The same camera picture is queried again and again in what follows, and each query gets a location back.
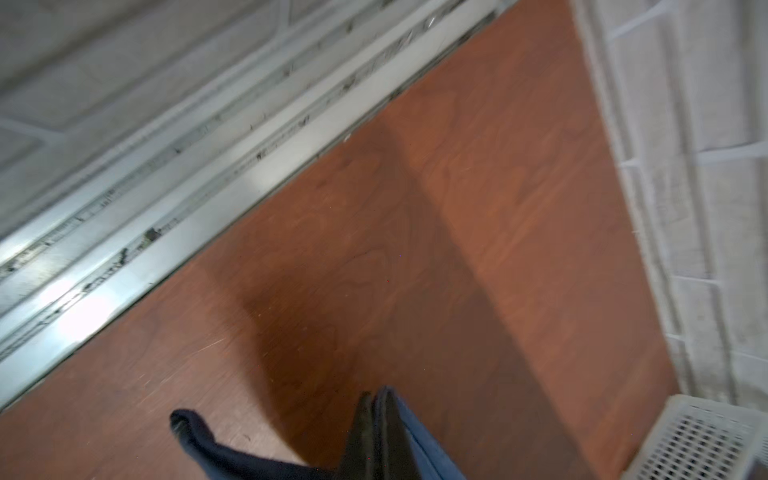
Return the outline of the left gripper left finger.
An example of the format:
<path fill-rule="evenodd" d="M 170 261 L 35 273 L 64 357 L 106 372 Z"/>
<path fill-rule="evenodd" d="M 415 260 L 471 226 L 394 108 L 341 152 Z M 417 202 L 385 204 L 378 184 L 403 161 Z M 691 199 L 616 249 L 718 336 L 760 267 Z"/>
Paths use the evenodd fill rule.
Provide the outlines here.
<path fill-rule="evenodd" d="M 374 397 L 364 392 L 357 403 L 348 432 L 344 453 L 336 470 L 336 479 L 371 480 L 375 478 Z"/>

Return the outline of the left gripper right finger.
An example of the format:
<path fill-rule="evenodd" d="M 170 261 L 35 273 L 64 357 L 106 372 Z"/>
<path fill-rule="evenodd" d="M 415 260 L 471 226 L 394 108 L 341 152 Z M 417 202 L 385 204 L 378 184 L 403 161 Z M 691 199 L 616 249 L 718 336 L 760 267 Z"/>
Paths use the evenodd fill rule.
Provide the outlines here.
<path fill-rule="evenodd" d="M 421 479 L 395 394 L 381 389 L 374 400 L 374 478 Z"/>

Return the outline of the white plastic laundry basket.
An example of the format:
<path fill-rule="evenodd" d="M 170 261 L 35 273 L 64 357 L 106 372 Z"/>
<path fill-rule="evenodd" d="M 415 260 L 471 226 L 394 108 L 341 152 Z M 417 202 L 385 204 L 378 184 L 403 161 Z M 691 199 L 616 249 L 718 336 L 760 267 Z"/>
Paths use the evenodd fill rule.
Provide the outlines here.
<path fill-rule="evenodd" d="M 624 479 L 765 479 L 767 415 L 687 395 L 669 397 Z"/>

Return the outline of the aluminium mounting rail frame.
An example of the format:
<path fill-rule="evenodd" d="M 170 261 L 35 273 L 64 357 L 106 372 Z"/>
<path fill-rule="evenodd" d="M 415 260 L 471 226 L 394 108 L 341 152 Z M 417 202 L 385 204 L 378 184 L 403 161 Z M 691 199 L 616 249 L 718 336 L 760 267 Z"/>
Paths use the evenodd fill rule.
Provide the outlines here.
<path fill-rule="evenodd" d="M 3 2 L 2 405 L 506 8 Z"/>

